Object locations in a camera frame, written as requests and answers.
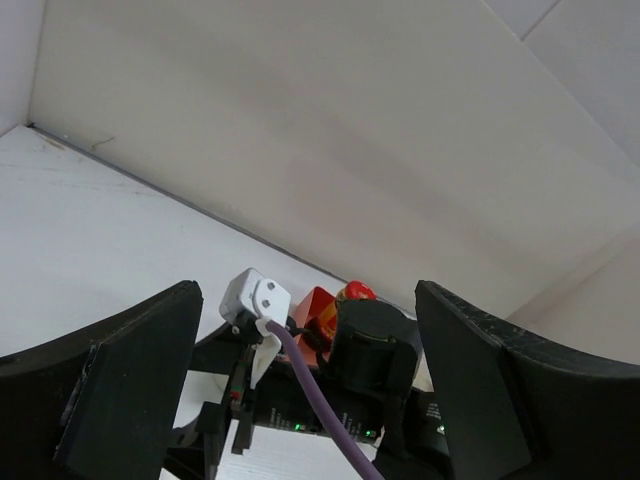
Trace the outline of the red-capped sauce bottle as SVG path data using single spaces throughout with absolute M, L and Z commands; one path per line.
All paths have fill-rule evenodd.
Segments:
M 347 318 L 348 307 L 352 307 L 362 300 L 375 300 L 377 298 L 374 290 L 359 280 L 347 282 L 337 293 L 333 295 L 336 298 L 337 305 L 337 323 L 334 339 L 338 333 L 339 324 Z

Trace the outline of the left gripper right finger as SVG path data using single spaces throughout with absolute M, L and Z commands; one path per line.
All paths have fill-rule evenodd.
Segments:
M 635 479 L 639 369 L 534 334 L 432 281 L 415 288 L 458 479 Z

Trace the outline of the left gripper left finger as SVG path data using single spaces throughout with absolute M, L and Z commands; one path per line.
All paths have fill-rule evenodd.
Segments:
M 1 359 L 4 479 L 156 479 L 203 297 L 181 281 Z

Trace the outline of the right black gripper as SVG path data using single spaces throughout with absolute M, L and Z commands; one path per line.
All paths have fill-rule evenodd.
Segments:
M 303 332 L 292 319 L 286 326 L 294 340 Z M 228 325 L 196 343 L 191 370 L 228 382 L 220 402 L 204 403 L 191 423 L 173 430 L 164 467 L 177 478 L 215 478 L 233 420 L 235 454 L 251 446 L 255 427 L 328 436 L 285 356 L 250 388 L 250 339 Z M 316 368 L 305 362 L 350 437 L 377 447 L 373 465 L 386 479 L 450 476 L 435 396 L 412 385 L 421 355 L 415 321 L 387 303 L 362 300 L 347 308 L 328 358 L 317 353 Z

